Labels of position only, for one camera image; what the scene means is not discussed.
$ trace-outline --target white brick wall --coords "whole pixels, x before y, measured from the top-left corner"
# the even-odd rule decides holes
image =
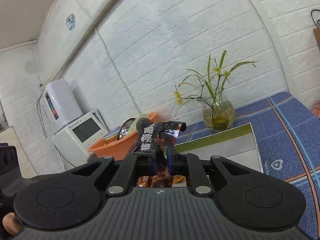
[[[74,41],[102,0],[58,0],[38,44],[0,53],[0,99],[29,161],[38,174],[61,171],[50,143],[53,135],[44,116],[48,139],[36,113],[40,80],[63,64]],[[266,9],[288,58],[298,99],[312,107],[320,99],[320,52],[313,37],[310,11],[320,0],[259,0]],[[76,15],[76,29],[65,19]],[[99,109],[109,128],[138,114],[111,61],[120,71],[142,112],[157,110],[163,119],[174,104],[174,85],[193,68],[205,73],[209,53],[227,63],[259,60],[231,77],[226,94],[235,107],[287,90],[277,51],[249,0],[120,0],[99,26],[103,43],[93,34],[64,74],[81,109]],[[189,87],[181,88],[185,94]],[[200,105],[178,111],[187,123],[202,120]]]
[[[205,73],[209,53],[220,58],[224,49],[230,64],[259,60],[257,69],[244,66],[231,76],[226,94],[235,107],[287,90],[276,50],[249,0],[121,0],[97,29],[139,109],[158,110],[164,119],[185,69]],[[94,34],[64,78],[82,111],[97,108],[114,128],[138,111],[110,62]],[[183,106],[178,117],[200,121],[200,105]]]
[[[297,98],[309,108],[320,100],[320,52],[310,12],[320,0],[260,0],[289,60]]]
[[[48,138],[45,138],[36,111],[40,82],[33,48],[34,45],[28,45],[0,53],[0,100],[8,123],[14,127],[36,173],[61,172],[61,161],[50,142],[53,135],[51,126],[44,116],[48,133]]]

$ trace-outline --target circular pad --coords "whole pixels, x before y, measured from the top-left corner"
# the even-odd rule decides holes
[[[305,199],[291,184],[256,173],[232,176],[220,190],[218,204],[232,222],[242,227],[278,231],[299,223]]]
[[[273,188],[255,187],[247,191],[245,199],[256,207],[271,208],[279,205],[283,198],[281,193]]]
[[[23,224],[46,231],[82,224],[96,214],[100,205],[93,182],[72,174],[31,184],[14,200],[15,213]]]
[[[52,187],[39,192],[36,199],[43,207],[61,208],[72,202],[73,193],[67,188]]]

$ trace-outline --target orange plastic bowl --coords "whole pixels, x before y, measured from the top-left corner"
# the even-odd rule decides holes
[[[158,122],[158,112],[151,112],[148,116],[152,122]],[[122,160],[137,139],[137,131],[134,131],[119,141],[114,141],[107,145],[104,145],[105,142],[103,139],[100,139],[88,149],[88,152],[94,152],[99,158],[103,156],[113,156],[116,161]]]

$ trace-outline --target black device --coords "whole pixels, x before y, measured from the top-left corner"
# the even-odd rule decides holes
[[[137,124],[140,139],[149,123]],[[168,125],[157,124],[168,139]],[[156,153],[100,158],[32,183],[14,199],[24,230],[14,239],[309,239],[297,224],[305,198],[295,186],[214,155],[200,160],[166,144],[169,173],[187,187],[136,187]]]
[[[47,179],[55,174],[35,176],[25,179],[21,176],[17,149],[8,143],[0,143],[0,221],[3,217],[14,212],[15,195],[28,185],[39,180]]]

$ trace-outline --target green leaf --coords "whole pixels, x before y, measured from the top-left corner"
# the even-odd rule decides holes
[[[219,63],[219,68],[221,69],[222,68],[222,64],[223,64],[223,60],[224,60],[224,57],[227,55],[227,51],[224,50],[222,55],[221,55],[221,59],[220,59],[220,63]]]
[[[209,83],[205,80],[205,78],[198,72],[198,71],[195,71],[195,70],[193,70],[193,69],[187,69],[187,70],[189,70],[189,71],[193,71],[193,72],[196,72],[197,74],[199,74],[200,75],[200,77],[201,77],[201,80],[205,83],[205,85],[207,86],[207,89],[208,89],[208,91],[209,91],[209,93],[210,93],[210,95],[213,97],[213,91],[212,91],[212,89],[211,89],[211,87],[210,87],[210,85],[209,85]]]
[[[211,61],[211,54],[209,54],[209,60],[208,60],[208,66],[207,66],[207,73],[208,73],[208,82],[209,82],[209,85],[212,89],[212,85],[211,85],[211,82],[210,82],[210,61]]]
[[[173,108],[174,108],[174,106],[175,106],[176,104],[177,104],[177,102],[175,102],[174,105],[172,106],[171,111],[170,111],[170,116],[171,116],[171,112],[172,112],[172,110],[173,110]]]
[[[181,85],[182,84],[188,84],[188,85],[190,85],[190,86],[193,86],[193,84],[190,84],[190,83],[188,83],[188,82],[182,82],[182,83],[180,83]]]
[[[231,69],[230,69],[230,74],[232,71],[234,71],[236,68],[240,67],[241,65],[252,65],[254,67],[256,67],[256,65],[254,63],[256,63],[257,61],[243,61],[243,62],[240,62],[240,63],[237,63],[235,64]],[[224,78],[223,82],[222,82],[222,89],[223,89],[223,86],[224,86],[224,83],[226,82],[227,78]]]
[[[198,71],[195,71],[193,69],[186,69],[186,70],[193,71],[193,72],[197,73],[202,78],[202,81],[205,81],[205,78],[203,77],[203,75],[201,75]]]
[[[248,64],[248,65],[252,65],[252,66],[256,67],[256,65],[254,63],[256,63],[256,61],[243,61],[243,62],[237,63],[230,69],[230,73],[232,71],[234,71],[236,68],[240,67],[241,65]]]
[[[189,78],[189,77],[191,77],[191,76],[195,76],[195,75],[188,75],[186,78],[184,78],[183,80],[182,80],[182,82],[181,83],[179,83],[179,85],[178,85],[178,87],[180,87],[181,86],[181,84],[187,79],[187,78]]]
[[[175,116],[177,115],[177,112],[179,111],[179,109],[187,102],[191,101],[192,99],[185,101],[181,106],[179,106],[179,108],[177,109],[176,113],[174,114]]]

